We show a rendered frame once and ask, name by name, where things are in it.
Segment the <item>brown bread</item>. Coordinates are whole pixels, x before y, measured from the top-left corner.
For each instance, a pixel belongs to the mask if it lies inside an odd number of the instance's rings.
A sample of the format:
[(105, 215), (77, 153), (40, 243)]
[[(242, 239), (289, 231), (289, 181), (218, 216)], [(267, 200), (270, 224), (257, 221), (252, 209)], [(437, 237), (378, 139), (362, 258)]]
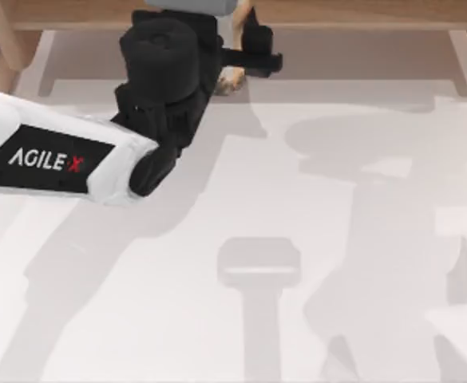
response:
[[(224, 40), (224, 47), (242, 50), (243, 28), (252, 8), (251, 0), (236, 0), (236, 8), (228, 16), (218, 19), (218, 31)], [(239, 90), (245, 82), (245, 68), (225, 66), (222, 68), (214, 94), (229, 96)]]

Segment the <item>pale grey rounded box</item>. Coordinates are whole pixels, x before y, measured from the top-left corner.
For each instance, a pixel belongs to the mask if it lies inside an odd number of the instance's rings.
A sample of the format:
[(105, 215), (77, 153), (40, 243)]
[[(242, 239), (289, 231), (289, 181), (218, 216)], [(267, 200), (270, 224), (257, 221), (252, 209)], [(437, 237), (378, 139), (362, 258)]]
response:
[(239, 0), (144, 0), (144, 2), (162, 10), (223, 17), (233, 13)]

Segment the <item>pale wooden post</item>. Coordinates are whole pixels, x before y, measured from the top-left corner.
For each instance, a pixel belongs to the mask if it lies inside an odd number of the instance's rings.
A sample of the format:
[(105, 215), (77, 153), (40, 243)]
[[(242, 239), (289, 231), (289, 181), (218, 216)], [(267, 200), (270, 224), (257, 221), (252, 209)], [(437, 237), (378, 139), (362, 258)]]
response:
[(33, 38), (38, 34), (15, 26), (18, 0), (0, 0), (0, 92), (12, 93), (19, 74), (33, 60)]

